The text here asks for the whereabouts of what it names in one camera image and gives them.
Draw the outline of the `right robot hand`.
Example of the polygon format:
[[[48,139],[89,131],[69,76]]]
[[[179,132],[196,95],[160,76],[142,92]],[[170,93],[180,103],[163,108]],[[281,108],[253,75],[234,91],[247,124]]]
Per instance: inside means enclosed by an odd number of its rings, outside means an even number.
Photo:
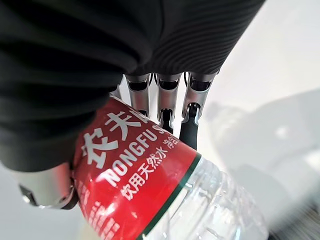
[[[218,72],[261,0],[3,0],[0,161],[24,200],[72,209],[79,133],[123,75]]]

